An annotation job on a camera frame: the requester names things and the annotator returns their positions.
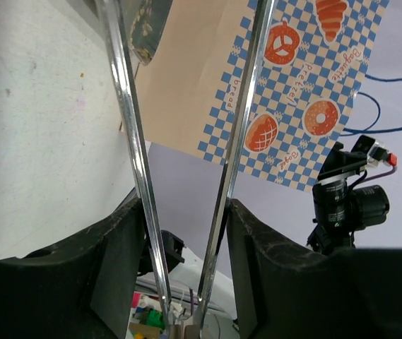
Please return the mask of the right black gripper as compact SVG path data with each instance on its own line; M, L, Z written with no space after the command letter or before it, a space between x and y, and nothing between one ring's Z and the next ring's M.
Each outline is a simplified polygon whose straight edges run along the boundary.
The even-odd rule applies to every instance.
M343 151L343 144L335 142L312 189L315 219L326 230L343 226L348 195L346 179L364 172L366 166L365 153Z

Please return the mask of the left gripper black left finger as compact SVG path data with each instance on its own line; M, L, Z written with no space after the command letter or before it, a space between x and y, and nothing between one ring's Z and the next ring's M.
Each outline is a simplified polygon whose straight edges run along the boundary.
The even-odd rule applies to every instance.
M0 338L125 338L144 226L131 192L105 219L0 260Z

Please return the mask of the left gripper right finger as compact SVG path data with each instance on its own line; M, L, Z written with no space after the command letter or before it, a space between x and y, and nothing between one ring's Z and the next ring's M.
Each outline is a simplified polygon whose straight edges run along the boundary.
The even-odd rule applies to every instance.
M324 256L238 200L227 242L241 338L402 338L402 249Z

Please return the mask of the blue checkered paper bag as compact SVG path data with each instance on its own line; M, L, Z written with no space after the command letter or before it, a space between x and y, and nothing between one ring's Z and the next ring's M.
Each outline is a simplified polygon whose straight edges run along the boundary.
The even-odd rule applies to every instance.
M173 1L155 52L139 49L146 140L223 164L255 1ZM239 171L310 191L367 78L388 1L277 1Z

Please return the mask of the metal tongs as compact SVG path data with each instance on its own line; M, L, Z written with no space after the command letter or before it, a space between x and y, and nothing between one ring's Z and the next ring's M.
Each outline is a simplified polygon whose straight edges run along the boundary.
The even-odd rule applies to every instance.
M122 116L122 125L128 141L135 186L141 198L146 218L146 227L150 242L150 259L153 265L160 306L162 307L166 330L168 333L173 333L171 327L175 321L170 314L172 295L170 292L167 259L155 204L124 19L118 1L96 1L95 5L102 31L105 35L105 45L114 89L117 94L119 111ZM275 5L275 1L259 1L256 7L252 36L249 42L242 83L239 89L235 120L227 145L225 163L220 178L208 238L208 246L201 271L198 287L199 303L194 313L193 324L189 328L189 338L206 338L207 336L204 328L204 320L213 291L218 252L225 233L227 213L232 200L238 166L242 156L247 121L252 108L257 78L262 69L267 34Z

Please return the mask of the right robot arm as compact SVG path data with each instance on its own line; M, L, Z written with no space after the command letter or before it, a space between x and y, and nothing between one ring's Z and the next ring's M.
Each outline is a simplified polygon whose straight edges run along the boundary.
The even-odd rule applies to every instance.
M350 151L335 142L312 189L315 228L307 246L328 256L353 248L356 232L384 223L390 210L385 190L358 185L396 173L397 164L396 155L370 136L360 136Z

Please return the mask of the metal baking tray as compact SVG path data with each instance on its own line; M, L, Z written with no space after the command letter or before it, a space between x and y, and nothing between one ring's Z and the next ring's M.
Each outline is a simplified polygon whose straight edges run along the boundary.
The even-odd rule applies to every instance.
M143 65L149 65L160 44L171 0L112 1L119 11L130 50Z

